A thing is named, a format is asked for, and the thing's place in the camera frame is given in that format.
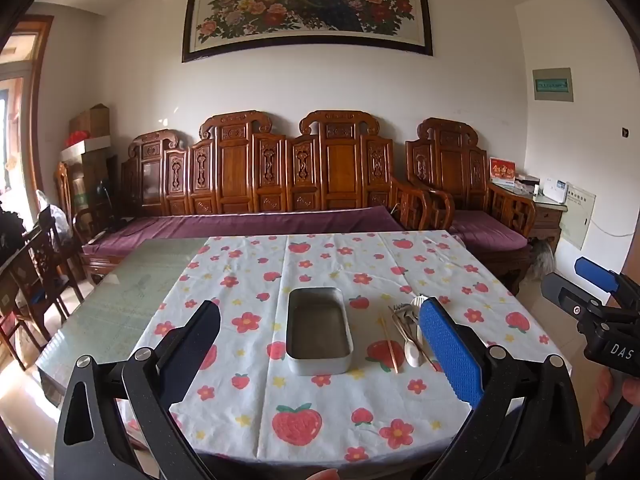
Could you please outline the small white plastic spoon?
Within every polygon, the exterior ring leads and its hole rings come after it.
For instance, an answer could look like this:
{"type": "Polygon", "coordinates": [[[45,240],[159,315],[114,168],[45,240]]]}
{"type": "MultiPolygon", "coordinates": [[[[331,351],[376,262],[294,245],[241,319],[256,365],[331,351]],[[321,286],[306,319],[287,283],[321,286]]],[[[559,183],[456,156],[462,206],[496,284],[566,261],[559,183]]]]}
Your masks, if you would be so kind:
{"type": "Polygon", "coordinates": [[[420,367],[423,363],[421,351],[419,350],[416,341],[413,338],[413,332],[411,331],[412,319],[410,316],[401,315],[401,321],[405,326],[406,342],[405,342],[405,357],[411,367],[420,367]]]}

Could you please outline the dark brown wooden chopstick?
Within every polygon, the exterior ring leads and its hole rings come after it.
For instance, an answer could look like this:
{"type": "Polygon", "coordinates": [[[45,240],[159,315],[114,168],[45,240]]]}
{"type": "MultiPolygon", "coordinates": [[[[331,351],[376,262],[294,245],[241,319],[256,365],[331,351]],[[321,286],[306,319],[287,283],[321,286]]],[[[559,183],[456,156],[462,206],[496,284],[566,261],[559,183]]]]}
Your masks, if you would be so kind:
{"type": "Polygon", "coordinates": [[[392,318],[392,322],[398,329],[402,338],[405,339],[405,357],[406,361],[413,367],[418,367],[423,361],[429,362],[431,366],[434,366],[431,358],[422,350],[420,344],[418,344],[411,336],[410,330],[405,326],[399,318],[392,318]]]}

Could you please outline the light bamboo chopstick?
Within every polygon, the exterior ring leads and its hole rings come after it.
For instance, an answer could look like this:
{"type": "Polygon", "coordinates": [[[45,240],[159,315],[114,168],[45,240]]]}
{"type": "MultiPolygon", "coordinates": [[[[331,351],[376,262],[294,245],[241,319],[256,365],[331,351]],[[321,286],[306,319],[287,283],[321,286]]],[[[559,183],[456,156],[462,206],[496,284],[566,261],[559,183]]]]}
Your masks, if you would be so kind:
{"type": "Polygon", "coordinates": [[[390,352],[390,362],[392,362],[393,370],[395,374],[399,374],[400,369],[399,369],[398,361],[396,359],[397,356],[395,352],[394,343],[392,341],[392,338],[390,338],[390,332],[388,331],[388,327],[387,327],[387,323],[385,321],[384,315],[380,314],[378,316],[378,324],[380,324],[382,327],[382,331],[387,344],[387,349],[388,349],[388,352],[390,352]]]}

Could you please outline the large white plastic spoon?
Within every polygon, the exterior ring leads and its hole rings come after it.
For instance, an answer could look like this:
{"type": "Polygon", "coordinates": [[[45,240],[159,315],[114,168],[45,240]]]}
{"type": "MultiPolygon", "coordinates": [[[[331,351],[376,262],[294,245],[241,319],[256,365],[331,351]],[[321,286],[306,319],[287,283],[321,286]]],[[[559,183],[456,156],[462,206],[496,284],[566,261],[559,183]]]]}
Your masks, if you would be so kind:
{"type": "Polygon", "coordinates": [[[418,296],[415,296],[413,300],[411,300],[411,304],[413,305],[413,307],[420,309],[420,307],[422,307],[422,304],[424,304],[424,302],[427,300],[428,300],[427,296],[418,295],[418,296]]]}

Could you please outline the stainless steel fork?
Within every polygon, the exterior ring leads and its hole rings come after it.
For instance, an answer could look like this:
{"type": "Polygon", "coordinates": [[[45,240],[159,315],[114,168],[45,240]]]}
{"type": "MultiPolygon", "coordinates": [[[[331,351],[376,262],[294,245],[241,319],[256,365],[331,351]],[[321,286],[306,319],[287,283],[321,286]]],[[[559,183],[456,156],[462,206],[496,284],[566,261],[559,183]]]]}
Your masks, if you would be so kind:
{"type": "Polygon", "coordinates": [[[413,335],[412,328],[416,325],[416,312],[412,304],[395,304],[390,308],[392,321],[398,330],[402,330],[408,336],[413,335]]]}

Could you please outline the grey fluffy pet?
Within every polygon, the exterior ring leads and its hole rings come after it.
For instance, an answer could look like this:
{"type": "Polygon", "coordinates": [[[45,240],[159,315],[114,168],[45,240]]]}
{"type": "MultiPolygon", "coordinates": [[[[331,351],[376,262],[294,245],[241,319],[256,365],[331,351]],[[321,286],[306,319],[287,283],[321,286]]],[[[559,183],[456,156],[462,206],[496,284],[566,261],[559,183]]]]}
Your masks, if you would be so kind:
{"type": "Polygon", "coordinates": [[[534,240],[530,255],[532,262],[526,274],[526,278],[529,280],[541,281],[555,270],[554,251],[546,240],[534,240]]]}

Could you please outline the wooden side table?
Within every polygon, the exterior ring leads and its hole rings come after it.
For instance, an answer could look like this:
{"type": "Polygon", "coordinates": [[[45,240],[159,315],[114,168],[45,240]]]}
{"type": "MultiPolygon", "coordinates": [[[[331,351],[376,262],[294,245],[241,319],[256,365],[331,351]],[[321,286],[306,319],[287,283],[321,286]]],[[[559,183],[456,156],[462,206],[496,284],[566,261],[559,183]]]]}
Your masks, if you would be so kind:
{"type": "Polygon", "coordinates": [[[556,251],[561,237],[561,220],[567,206],[555,203],[546,196],[536,196],[533,200],[534,223],[528,234],[528,240],[546,242],[552,252],[556,251]]]}

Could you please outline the white router box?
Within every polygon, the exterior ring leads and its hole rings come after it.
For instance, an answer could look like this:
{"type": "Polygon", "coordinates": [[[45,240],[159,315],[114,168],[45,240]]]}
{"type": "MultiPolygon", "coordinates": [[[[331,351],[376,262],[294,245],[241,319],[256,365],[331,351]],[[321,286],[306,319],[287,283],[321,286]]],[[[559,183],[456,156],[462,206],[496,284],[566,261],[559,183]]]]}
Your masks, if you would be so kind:
{"type": "Polygon", "coordinates": [[[552,202],[564,204],[567,196],[567,183],[559,179],[547,178],[541,187],[542,195],[552,202]]]}

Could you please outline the red greeting card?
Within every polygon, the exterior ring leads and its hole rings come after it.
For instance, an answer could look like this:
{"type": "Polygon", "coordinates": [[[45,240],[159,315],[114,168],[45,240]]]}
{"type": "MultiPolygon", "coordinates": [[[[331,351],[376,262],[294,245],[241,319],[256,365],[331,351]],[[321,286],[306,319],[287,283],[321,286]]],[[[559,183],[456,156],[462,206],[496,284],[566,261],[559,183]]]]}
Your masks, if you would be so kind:
{"type": "Polygon", "coordinates": [[[492,182],[514,183],[516,163],[509,159],[491,157],[489,159],[489,177],[492,182]]]}

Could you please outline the dark wooden dining chair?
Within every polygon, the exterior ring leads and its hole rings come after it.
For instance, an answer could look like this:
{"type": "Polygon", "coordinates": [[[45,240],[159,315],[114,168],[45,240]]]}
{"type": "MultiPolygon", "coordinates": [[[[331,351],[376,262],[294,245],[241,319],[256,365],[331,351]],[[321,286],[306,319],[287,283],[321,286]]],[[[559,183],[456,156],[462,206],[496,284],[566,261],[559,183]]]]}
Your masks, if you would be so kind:
{"type": "Polygon", "coordinates": [[[51,340],[44,322],[50,308],[65,321],[70,312],[63,300],[71,289],[84,300],[68,260],[76,255],[75,241],[64,240],[55,215],[47,206],[38,214],[35,227],[27,231],[15,212],[1,213],[1,344],[18,366],[27,364],[18,353],[19,334],[41,351],[51,340]]]}

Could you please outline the rectangular metal tin box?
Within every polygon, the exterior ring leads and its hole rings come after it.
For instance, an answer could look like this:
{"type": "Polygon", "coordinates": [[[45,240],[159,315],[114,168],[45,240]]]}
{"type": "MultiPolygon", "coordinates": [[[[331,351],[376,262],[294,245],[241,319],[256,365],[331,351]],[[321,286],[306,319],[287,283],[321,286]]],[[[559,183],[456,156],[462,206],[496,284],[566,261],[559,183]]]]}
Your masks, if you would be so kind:
{"type": "Polygon", "coordinates": [[[344,296],[338,288],[299,287],[288,294],[285,361],[293,374],[345,374],[354,351],[344,296]]]}

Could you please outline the dark wooden cabinet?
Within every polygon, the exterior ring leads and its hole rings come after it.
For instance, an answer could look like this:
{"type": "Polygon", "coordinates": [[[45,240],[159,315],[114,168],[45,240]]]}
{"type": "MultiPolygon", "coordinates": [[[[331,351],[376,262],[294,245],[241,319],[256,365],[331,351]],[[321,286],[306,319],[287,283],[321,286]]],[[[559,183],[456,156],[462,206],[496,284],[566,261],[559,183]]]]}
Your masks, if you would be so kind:
{"type": "Polygon", "coordinates": [[[54,180],[60,207],[66,220],[73,224],[78,211],[106,202],[99,191],[102,184],[115,193],[117,156],[110,148],[64,156],[55,169],[54,180]]]}

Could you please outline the white cardboard box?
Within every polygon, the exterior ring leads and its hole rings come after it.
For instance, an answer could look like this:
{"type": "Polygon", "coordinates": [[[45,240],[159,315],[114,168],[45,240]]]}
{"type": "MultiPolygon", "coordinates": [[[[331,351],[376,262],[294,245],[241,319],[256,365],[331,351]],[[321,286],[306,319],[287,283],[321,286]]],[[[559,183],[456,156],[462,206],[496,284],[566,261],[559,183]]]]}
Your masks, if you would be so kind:
{"type": "Polygon", "coordinates": [[[111,147],[111,137],[110,136],[98,136],[97,138],[89,138],[86,140],[82,140],[69,148],[66,148],[60,153],[60,161],[61,162],[71,162],[77,157],[81,155],[85,155],[87,153],[106,150],[111,147]]]}

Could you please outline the carved wooden sofa bench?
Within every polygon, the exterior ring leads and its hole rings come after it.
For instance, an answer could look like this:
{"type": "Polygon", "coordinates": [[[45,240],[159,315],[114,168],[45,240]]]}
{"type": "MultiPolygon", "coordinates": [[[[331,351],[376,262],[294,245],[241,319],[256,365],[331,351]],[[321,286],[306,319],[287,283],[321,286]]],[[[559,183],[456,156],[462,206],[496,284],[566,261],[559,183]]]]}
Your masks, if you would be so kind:
{"type": "MultiPolygon", "coordinates": [[[[361,110],[316,110],[299,136],[272,130],[270,117],[244,110],[206,119],[185,148],[163,129],[137,136],[120,170],[115,205],[78,211],[81,246],[135,218],[186,214],[271,214],[384,207],[407,231],[431,225],[427,194],[394,175],[393,141],[361,110]]],[[[125,257],[87,256],[90,276],[112,272],[125,257]]]]}

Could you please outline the brown cardboard box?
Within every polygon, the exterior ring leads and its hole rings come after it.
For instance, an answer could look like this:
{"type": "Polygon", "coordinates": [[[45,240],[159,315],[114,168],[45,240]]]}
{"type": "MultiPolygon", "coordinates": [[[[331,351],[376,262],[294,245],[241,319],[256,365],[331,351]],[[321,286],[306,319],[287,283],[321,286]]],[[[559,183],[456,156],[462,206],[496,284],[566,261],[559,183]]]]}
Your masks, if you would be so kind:
{"type": "Polygon", "coordinates": [[[111,134],[110,109],[100,103],[84,110],[68,123],[68,132],[83,131],[90,138],[109,136],[111,134]]]}

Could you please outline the framed peacock flower painting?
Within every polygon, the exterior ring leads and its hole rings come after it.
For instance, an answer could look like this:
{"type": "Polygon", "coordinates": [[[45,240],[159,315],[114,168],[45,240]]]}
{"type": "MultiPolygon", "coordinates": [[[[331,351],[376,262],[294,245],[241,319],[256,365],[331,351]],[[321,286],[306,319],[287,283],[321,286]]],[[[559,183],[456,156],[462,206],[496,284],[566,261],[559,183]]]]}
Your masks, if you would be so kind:
{"type": "Polygon", "coordinates": [[[433,53],[427,0],[188,0],[182,59],[286,44],[433,53]]]}

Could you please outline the white wall distribution box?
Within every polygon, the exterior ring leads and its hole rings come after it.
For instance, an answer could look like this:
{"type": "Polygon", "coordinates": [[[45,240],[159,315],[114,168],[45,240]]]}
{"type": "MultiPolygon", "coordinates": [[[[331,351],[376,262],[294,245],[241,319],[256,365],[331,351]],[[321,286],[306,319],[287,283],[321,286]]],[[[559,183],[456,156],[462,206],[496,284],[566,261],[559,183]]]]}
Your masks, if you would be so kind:
{"type": "Polygon", "coordinates": [[[561,236],[577,249],[584,247],[596,198],[594,194],[574,184],[567,185],[566,211],[560,222],[561,236]]]}

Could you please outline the grey wall electrical panel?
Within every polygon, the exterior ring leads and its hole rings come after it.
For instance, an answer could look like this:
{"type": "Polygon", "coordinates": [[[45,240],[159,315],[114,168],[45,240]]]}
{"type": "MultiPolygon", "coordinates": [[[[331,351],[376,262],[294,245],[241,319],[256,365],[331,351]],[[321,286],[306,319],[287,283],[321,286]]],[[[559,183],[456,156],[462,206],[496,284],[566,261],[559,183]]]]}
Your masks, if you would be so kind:
{"type": "Polygon", "coordinates": [[[535,101],[573,102],[572,71],[569,67],[533,70],[535,101]]]}

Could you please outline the wooden window door frame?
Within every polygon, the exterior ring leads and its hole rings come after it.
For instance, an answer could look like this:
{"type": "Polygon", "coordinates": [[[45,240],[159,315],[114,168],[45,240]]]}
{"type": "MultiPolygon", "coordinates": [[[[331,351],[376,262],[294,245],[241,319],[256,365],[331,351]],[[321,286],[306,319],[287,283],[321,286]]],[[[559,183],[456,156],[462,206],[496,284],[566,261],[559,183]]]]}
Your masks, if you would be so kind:
{"type": "Polygon", "coordinates": [[[53,21],[51,15],[28,14],[1,50],[1,160],[8,179],[20,180],[27,196],[34,196],[42,187],[38,104],[53,21]]]}

